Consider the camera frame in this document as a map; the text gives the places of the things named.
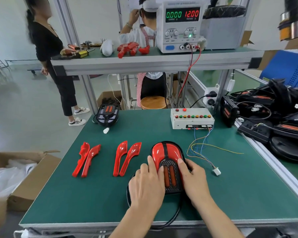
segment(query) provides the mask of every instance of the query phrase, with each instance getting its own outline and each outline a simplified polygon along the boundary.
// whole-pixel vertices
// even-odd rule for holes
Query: checkered apron
[[[149,40],[153,40],[153,42],[155,42],[155,36],[149,36],[147,34],[147,32],[142,28],[142,33],[144,34],[145,36],[145,39],[146,39],[146,46],[149,46]],[[141,96],[141,86],[142,86],[142,81],[145,77],[146,73],[138,73],[137,74],[137,77],[138,77],[138,84],[137,84],[137,105],[138,107],[141,107],[141,99],[140,99],[140,96]]]

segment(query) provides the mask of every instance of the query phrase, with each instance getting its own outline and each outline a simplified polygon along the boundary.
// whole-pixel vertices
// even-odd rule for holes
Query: black shirt
[[[30,25],[30,34],[36,46],[37,59],[41,62],[50,63],[51,57],[60,54],[63,49],[63,43],[59,37],[38,22]]]

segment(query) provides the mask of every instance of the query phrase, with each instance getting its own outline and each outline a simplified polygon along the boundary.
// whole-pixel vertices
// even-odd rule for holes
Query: ponytail
[[[34,22],[34,15],[32,14],[31,10],[28,9],[26,13],[27,21],[28,21],[28,37],[32,44],[34,44],[34,40],[31,34],[31,25]]]

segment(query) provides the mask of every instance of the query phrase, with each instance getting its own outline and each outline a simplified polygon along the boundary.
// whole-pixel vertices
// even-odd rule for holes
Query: wooden stool
[[[166,101],[164,97],[161,96],[148,96],[144,97],[141,101],[142,109],[163,109],[166,107]]]

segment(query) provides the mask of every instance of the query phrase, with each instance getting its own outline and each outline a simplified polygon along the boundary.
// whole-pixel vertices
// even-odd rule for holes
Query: digital display
[[[200,7],[168,8],[166,22],[198,21]]]

